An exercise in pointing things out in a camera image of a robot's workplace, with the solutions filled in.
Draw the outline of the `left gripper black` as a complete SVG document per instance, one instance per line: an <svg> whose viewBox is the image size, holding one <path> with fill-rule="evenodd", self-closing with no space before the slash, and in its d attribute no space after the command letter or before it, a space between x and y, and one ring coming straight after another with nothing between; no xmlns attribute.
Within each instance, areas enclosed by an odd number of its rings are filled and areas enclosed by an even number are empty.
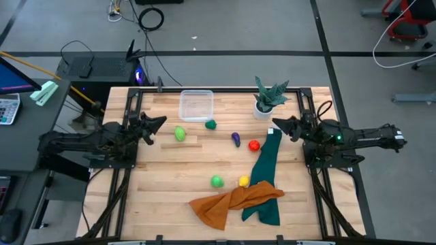
<svg viewBox="0 0 436 245"><path fill-rule="evenodd" d="M159 128L166 122L166 116L159 116L155 118L151 118L147 116L144 112L140 113L138 127L139 133L142 136L142 139L149 145L154 144L155 134L159 130Z"/></svg>

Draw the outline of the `black box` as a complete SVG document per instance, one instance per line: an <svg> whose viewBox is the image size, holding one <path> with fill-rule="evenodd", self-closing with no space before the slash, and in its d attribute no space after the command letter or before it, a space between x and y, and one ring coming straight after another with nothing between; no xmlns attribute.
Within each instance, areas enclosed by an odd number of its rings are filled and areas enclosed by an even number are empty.
<svg viewBox="0 0 436 245"><path fill-rule="evenodd" d="M138 5L152 5L152 4L180 4L185 0L134 0Z"/></svg>

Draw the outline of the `mint green stapler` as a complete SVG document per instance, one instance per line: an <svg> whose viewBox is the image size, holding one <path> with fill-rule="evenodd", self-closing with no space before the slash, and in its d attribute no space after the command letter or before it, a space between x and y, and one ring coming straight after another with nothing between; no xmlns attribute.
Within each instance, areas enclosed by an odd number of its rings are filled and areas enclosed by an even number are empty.
<svg viewBox="0 0 436 245"><path fill-rule="evenodd" d="M38 106L44 106L46 102L51 98L51 96L58 89L59 85L53 81L47 81L42 85L40 91L35 91L30 95L31 100L33 100Z"/></svg>

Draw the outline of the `yellow rod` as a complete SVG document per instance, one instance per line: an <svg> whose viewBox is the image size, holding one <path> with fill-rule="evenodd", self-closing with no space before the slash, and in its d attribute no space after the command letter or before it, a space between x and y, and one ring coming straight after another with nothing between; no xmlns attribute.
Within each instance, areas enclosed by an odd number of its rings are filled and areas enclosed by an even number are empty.
<svg viewBox="0 0 436 245"><path fill-rule="evenodd" d="M43 72L43 73L45 73L45 74L47 74L49 76L52 76L56 80L62 80L62 78L58 77L57 75L55 75L51 71L48 71L48 70L46 70L46 69L44 69L42 67L38 67L37 65L33 65L31 63L28 63L28 62L26 62L24 60L21 60L21 59L15 57L15 56L12 56L11 54L8 54L6 52L0 51L0 56L5 56L5 57L7 57L9 59L12 59L12 60L14 60L16 62L19 62L19 63L21 63L23 65L26 65L27 67L30 67L30 68L36 69L38 71L41 71L41 72ZM85 101L89 102L91 105L97 105L96 102L94 102L92 99L88 98L86 95L81 93L78 89L74 88L73 86L70 86L70 90L73 91L74 93L76 93L79 97L82 97ZM79 112L78 108L74 107L73 104L71 104L71 106L67 106L67 107L69 109L75 111L75 112Z"/></svg>

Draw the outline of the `black computer tower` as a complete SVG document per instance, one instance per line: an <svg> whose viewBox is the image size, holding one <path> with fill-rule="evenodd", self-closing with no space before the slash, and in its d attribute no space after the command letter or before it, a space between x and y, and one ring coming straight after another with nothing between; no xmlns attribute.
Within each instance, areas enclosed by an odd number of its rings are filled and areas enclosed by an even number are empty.
<svg viewBox="0 0 436 245"><path fill-rule="evenodd" d="M88 78L80 78L82 63L93 57ZM125 60L124 54L71 54L61 61L57 75L69 80L72 86L104 108L108 102L110 89L116 86L146 86L148 78L140 61Z"/></svg>

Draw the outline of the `black keyboard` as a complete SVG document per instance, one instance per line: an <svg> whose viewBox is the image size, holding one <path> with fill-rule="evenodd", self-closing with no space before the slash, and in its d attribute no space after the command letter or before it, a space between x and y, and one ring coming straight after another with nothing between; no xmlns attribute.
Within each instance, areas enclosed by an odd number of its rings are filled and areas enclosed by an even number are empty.
<svg viewBox="0 0 436 245"><path fill-rule="evenodd" d="M0 176L0 216L5 212L13 185L13 176Z"/></svg>

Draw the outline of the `orange cloth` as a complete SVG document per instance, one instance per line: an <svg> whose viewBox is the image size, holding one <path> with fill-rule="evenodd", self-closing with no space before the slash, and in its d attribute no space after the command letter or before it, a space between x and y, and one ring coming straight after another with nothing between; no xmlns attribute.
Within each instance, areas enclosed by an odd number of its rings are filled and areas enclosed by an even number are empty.
<svg viewBox="0 0 436 245"><path fill-rule="evenodd" d="M205 225L224 230L229 210L251 208L282 196L282 190L264 180L250 187L239 186L228 193L194 199L189 205Z"/></svg>

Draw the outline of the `dark green cloth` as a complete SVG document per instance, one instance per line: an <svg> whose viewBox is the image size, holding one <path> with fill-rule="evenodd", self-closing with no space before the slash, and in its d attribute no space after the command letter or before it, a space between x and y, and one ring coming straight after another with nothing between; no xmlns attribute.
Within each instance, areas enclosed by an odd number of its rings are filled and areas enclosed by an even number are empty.
<svg viewBox="0 0 436 245"><path fill-rule="evenodd" d="M260 156L251 171L249 186L256 185L261 181L267 181L271 185L275 185L275 169L281 138L282 131L280 129L268 129L266 141L260 148ZM279 207L276 198L269 199L257 206L245 208L242 213L242 220L246 221L255 212L258 213L261 223L280 225Z"/></svg>

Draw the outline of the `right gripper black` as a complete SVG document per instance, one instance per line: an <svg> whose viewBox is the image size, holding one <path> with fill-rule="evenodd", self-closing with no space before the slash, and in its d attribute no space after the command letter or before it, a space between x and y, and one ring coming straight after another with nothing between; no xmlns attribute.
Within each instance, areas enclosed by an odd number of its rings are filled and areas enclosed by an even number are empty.
<svg viewBox="0 0 436 245"><path fill-rule="evenodd" d="M307 125L307 120L305 117L301 119L297 119L295 116L292 116L287 119L283 118L273 118L272 121L276 124L276 126L282 126L281 130L286 135L290 135L292 142L297 142L300 139L303 129Z"/></svg>

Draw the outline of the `succulent plant in white pot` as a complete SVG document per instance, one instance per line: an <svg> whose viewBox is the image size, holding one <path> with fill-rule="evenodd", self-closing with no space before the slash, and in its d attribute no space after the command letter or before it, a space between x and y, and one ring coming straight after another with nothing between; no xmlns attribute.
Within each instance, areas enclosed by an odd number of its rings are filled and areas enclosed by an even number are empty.
<svg viewBox="0 0 436 245"><path fill-rule="evenodd" d="M270 118L274 108L284 104L288 98L283 94L289 84L285 81L282 84L274 84L271 88L266 88L259 77L255 77L255 83L258 86L258 94L255 97L255 109L253 115L258 120L267 120Z"/></svg>

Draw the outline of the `black computer mouse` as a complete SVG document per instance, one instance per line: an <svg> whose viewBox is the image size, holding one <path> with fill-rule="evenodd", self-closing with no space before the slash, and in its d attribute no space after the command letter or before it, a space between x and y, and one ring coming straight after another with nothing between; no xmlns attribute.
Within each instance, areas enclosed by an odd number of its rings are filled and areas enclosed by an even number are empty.
<svg viewBox="0 0 436 245"><path fill-rule="evenodd" d="M0 220L0 242L11 244L20 233L20 223L22 220L22 210L8 210Z"/></svg>

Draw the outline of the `computer monitor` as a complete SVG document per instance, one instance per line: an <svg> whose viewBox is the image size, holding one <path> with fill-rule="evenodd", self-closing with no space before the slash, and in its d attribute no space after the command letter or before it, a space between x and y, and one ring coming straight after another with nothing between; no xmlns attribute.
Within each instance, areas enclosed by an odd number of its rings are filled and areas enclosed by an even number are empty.
<svg viewBox="0 0 436 245"><path fill-rule="evenodd" d="M40 91L42 86L0 57L0 95Z"/></svg>

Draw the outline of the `black side desk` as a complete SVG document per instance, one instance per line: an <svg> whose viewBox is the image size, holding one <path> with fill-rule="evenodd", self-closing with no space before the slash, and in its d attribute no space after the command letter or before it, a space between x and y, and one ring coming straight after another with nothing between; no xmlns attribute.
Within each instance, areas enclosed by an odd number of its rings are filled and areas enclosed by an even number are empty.
<svg viewBox="0 0 436 245"><path fill-rule="evenodd" d="M12 176L12 192L6 210L22 212L18 238L9 245L23 245L44 192L50 171L38 167L39 136L55 126L70 90L70 81L57 82L53 96L38 106L29 93L20 95L22 107L10 126L0 126L0 176Z"/></svg>

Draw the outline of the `small black device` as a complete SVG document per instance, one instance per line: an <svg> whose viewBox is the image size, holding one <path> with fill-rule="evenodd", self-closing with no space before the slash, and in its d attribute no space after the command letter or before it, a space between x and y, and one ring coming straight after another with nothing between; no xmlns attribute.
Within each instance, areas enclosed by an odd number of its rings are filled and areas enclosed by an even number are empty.
<svg viewBox="0 0 436 245"><path fill-rule="evenodd" d="M91 57L88 61L84 61L82 63L82 69L79 72L80 78L88 78L89 77L91 70L92 70L92 67L91 67L92 61L93 61L93 57Z"/></svg>

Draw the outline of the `black metal table frame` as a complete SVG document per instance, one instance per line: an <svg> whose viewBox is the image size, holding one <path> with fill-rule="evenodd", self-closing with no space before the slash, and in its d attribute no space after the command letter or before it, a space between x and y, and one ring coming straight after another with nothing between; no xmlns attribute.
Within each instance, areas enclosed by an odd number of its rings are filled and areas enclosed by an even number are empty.
<svg viewBox="0 0 436 245"><path fill-rule="evenodd" d="M241 211L228 214L224 230L203 224L189 207L193 199L234 189L241 176L249 175L258 153L248 148L251 140L263 142L270 120L254 117L254 87L215 87L215 130L203 122L185 122L178 116L181 89L114 87L106 106L105 121L121 122L125 110L139 107L149 116L167 116L152 146L140 143L136 167L129 173L129 187L102 235L146 245L250 245L293 244L319 240L327 235L345 235L345 230L313 190L305 165L302 144L281 141L275 184L285 195L278 200L279 226L262 224L257 216L246 221ZM176 126L186 132L184 141L174 136ZM240 135L236 147L231 134ZM211 178L219 175L224 186L214 188Z"/></svg>

